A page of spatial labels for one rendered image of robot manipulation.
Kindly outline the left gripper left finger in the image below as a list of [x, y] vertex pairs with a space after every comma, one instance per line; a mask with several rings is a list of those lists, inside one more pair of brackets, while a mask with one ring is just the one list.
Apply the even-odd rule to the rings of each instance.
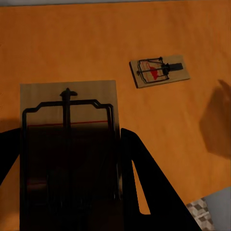
[[0, 185], [20, 155], [20, 128], [0, 133]]

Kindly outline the mousetrap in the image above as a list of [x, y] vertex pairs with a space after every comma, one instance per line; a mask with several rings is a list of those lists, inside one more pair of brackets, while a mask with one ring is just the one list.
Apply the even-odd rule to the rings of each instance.
[[137, 89], [190, 79], [182, 55], [129, 62]]
[[20, 231], [124, 231], [116, 80], [20, 85]]

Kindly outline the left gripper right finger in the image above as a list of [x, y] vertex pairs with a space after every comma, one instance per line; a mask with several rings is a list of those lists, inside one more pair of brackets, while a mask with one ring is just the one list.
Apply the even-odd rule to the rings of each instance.
[[[202, 231], [139, 136], [121, 133], [124, 231]], [[140, 212], [132, 160], [150, 210]]]

